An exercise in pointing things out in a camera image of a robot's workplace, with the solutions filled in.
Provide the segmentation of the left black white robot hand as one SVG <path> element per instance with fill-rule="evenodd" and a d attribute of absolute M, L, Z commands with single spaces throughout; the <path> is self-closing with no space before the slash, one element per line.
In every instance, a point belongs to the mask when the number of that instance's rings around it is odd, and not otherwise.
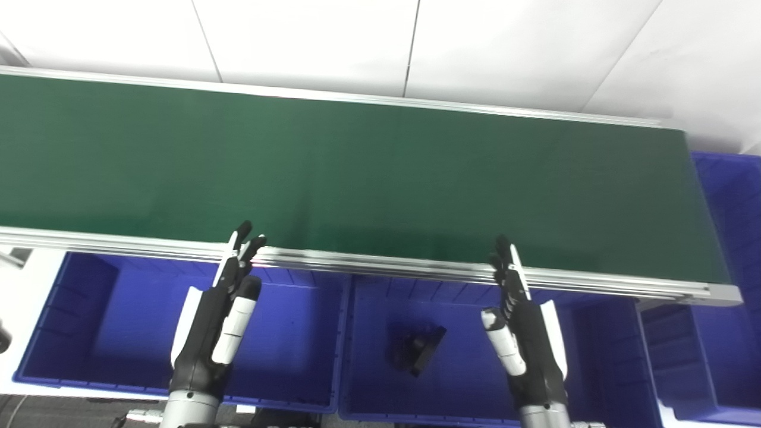
<path fill-rule="evenodd" d="M 246 220 L 231 234 L 213 285 L 201 294 L 187 339 L 174 362 L 169 392 L 221 398 L 234 359 L 261 293 L 252 260 L 267 238 L 250 240 Z"/>

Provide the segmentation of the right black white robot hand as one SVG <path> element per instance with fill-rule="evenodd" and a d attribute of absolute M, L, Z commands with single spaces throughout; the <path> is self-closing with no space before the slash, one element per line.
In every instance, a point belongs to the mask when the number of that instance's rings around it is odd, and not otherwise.
<path fill-rule="evenodd" d="M 552 349 L 543 306 L 530 296 L 516 246 L 498 235 L 489 263 L 500 301 L 482 309 L 481 320 L 506 371 L 515 406 L 567 405 L 565 375 Z"/>

